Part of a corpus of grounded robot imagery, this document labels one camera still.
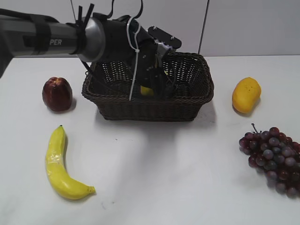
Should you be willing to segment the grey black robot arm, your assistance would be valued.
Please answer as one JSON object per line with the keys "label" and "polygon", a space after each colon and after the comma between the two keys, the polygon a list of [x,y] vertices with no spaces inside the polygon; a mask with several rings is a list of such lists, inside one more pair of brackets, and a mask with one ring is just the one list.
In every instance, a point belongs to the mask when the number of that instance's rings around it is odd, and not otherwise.
{"label": "grey black robot arm", "polygon": [[145,30],[136,17],[93,12],[78,15],[74,23],[60,23],[46,15],[7,9],[0,11],[0,71],[21,56],[70,54],[84,65],[120,61],[129,69],[133,83],[153,90],[157,98],[169,98],[175,90],[162,68],[164,57],[181,45],[168,33]]}

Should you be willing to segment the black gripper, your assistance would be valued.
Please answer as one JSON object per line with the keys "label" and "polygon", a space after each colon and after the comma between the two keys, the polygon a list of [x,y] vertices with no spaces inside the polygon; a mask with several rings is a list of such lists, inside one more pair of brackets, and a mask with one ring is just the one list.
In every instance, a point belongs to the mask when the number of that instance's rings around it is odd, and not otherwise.
{"label": "black gripper", "polygon": [[[138,27],[138,21],[133,20],[129,27],[129,34],[131,37],[132,45],[134,43],[134,34]],[[136,72],[136,82],[140,85],[141,78],[146,75],[146,73],[154,72],[155,63],[157,62],[157,44],[154,38],[150,36],[143,27],[141,27],[140,32],[137,34],[137,43],[139,47],[139,57],[138,66]],[[129,47],[131,53],[129,58],[126,60],[126,76],[129,80],[133,78],[134,64],[135,64],[135,52],[131,47]],[[172,82],[166,82],[163,88],[163,81],[161,73],[156,73],[150,76],[151,88],[154,91],[154,96],[156,98],[172,98],[176,91],[176,86]]]}

